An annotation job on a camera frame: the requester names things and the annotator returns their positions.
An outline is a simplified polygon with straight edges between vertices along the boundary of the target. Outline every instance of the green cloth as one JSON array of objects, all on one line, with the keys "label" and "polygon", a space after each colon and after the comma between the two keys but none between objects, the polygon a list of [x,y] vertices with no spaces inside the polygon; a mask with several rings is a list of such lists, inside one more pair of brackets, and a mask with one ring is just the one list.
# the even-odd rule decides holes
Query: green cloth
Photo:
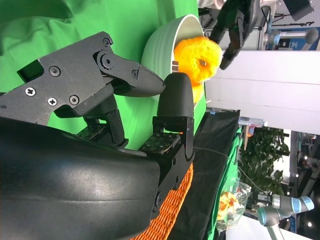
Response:
[{"label": "green cloth", "polygon": [[218,192],[216,194],[214,206],[212,208],[212,217],[211,222],[209,223],[208,231],[207,231],[207,239],[213,240],[215,236],[215,228],[217,224],[217,216],[218,216],[218,210],[219,210],[219,202],[220,202],[220,195],[223,191],[223,189],[229,189],[233,188],[235,185],[235,182],[238,177],[238,163],[235,163],[235,160],[237,158],[237,148],[240,147],[242,144],[242,137],[240,137],[238,134],[242,132],[242,128],[239,128],[236,132],[236,137],[234,138],[232,142],[232,146],[230,149],[230,154],[228,156],[228,160],[226,163],[226,166],[224,168],[224,173],[222,180],[219,185]]},{"label": "green cloth", "polygon": [[[115,54],[140,62],[151,34],[187,14],[198,14],[196,0],[0,0],[0,92],[23,84],[17,71],[30,62],[101,31],[112,37]],[[127,148],[137,149],[152,134],[158,101],[123,96],[116,101]],[[195,129],[205,110],[203,97],[194,111]],[[73,134],[86,126],[83,118],[54,113],[48,125]]]}]

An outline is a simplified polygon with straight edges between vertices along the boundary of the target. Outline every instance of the green leaves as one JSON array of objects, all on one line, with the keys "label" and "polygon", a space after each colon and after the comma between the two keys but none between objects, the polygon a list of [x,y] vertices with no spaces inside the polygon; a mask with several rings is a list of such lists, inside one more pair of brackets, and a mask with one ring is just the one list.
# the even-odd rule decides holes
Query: green leaves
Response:
[{"label": "green leaves", "polygon": [[[274,171],[274,162],[282,158],[281,154],[289,154],[289,147],[284,143],[282,129],[262,127],[254,130],[249,138],[246,151],[241,149],[241,169],[265,191],[282,194],[281,181],[283,171]],[[241,176],[244,183],[252,183]]]}]

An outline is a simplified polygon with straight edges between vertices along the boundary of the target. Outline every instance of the black cable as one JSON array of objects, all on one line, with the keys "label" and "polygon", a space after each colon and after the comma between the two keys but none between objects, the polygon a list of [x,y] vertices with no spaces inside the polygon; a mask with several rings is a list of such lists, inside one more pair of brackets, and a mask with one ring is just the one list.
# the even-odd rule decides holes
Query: black cable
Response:
[{"label": "black cable", "polygon": [[269,19],[270,19],[270,18],[271,18],[271,7],[269,7],[269,6],[263,6],[263,7],[261,8],[261,12],[262,12],[262,14],[263,14],[263,16],[264,16],[264,19],[265,19],[265,22],[266,22],[266,32],[268,33],[268,30],[269,30],[269,21],[268,21],[268,18],[267,18],[266,13],[265,13],[265,11],[264,11],[264,8],[269,8]]}]

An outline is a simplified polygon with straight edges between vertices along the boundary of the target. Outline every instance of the orange woven mat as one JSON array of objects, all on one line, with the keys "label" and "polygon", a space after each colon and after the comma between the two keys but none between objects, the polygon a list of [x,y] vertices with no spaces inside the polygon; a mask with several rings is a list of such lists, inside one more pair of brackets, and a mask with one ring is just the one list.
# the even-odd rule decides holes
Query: orange woven mat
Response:
[{"label": "orange woven mat", "polygon": [[160,208],[159,216],[151,220],[150,226],[143,233],[131,240],[166,240],[168,238],[189,191],[193,176],[194,167],[191,164],[178,190],[171,190],[167,195]]}]

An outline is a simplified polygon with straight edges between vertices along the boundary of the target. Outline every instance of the black tablecloth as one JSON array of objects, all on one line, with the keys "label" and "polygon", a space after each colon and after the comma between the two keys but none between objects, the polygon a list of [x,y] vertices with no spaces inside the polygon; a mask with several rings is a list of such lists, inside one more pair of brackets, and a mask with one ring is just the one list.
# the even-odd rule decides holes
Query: black tablecloth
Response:
[{"label": "black tablecloth", "polygon": [[[196,132],[194,147],[229,155],[239,128],[239,112],[206,112]],[[194,149],[193,179],[169,240],[206,240],[213,205],[227,158],[208,150]]]}]

